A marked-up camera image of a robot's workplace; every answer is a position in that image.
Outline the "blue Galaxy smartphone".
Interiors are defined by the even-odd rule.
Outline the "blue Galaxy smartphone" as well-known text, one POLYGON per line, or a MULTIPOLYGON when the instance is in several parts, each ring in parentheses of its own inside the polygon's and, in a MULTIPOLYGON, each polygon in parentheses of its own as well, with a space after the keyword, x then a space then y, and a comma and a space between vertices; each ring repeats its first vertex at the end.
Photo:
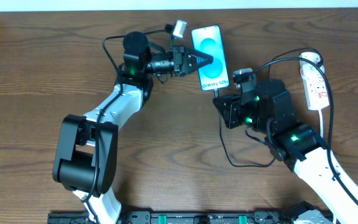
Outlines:
POLYGON ((209 91, 228 87, 229 76, 220 27, 212 25, 193 29, 191 37, 194 49, 205 54, 198 62, 207 59, 198 69, 201 89, 209 91))

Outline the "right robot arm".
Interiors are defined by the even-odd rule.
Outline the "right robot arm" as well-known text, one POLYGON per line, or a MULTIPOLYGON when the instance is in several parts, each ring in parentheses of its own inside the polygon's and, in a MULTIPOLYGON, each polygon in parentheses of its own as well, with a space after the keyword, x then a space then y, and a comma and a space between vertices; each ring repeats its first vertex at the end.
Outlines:
POLYGON ((358 223, 358 186, 319 133, 297 120, 284 82, 248 81, 241 86, 239 95, 213 99, 226 127, 244 124, 264 134, 261 144, 309 185, 340 223, 358 223))

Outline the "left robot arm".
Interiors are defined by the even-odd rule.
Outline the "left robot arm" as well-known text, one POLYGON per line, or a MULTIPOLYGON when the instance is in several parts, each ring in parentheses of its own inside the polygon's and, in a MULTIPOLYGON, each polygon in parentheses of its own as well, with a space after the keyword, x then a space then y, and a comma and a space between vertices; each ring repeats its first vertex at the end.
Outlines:
POLYGON ((165 50, 147 36, 122 36, 124 61, 113 65, 117 78, 112 93, 92 111, 62 121, 52 177, 81 200, 94 223, 122 222, 122 205, 112 189, 118 134, 150 98, 152 77, 183 77, 213 62, 211 55, 183 45, 165 50))

